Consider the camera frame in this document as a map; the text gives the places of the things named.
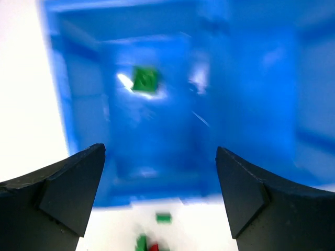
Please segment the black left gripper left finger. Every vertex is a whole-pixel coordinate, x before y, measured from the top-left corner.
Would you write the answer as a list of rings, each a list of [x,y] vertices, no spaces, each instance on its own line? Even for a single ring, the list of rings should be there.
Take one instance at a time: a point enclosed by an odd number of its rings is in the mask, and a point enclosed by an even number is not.
[[[76,250],[105,162],[94,144],[62,161],[1,182],[1,250]]]

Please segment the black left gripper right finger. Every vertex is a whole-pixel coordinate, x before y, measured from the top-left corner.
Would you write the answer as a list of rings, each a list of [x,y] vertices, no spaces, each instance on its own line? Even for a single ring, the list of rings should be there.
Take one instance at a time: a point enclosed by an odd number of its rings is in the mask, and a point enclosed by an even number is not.
[[[219,147],[216,167],[239,250],[334,250],[334,193],[255,166]]]

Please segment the small green lego brick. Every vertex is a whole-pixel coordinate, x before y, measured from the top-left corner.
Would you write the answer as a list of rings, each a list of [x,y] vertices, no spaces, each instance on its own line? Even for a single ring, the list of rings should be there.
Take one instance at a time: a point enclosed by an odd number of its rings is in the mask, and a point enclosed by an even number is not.
[[[135,66],[131,89],[137,92],[155,93],[158,88],[159,76],[159,71],[156,68]]]

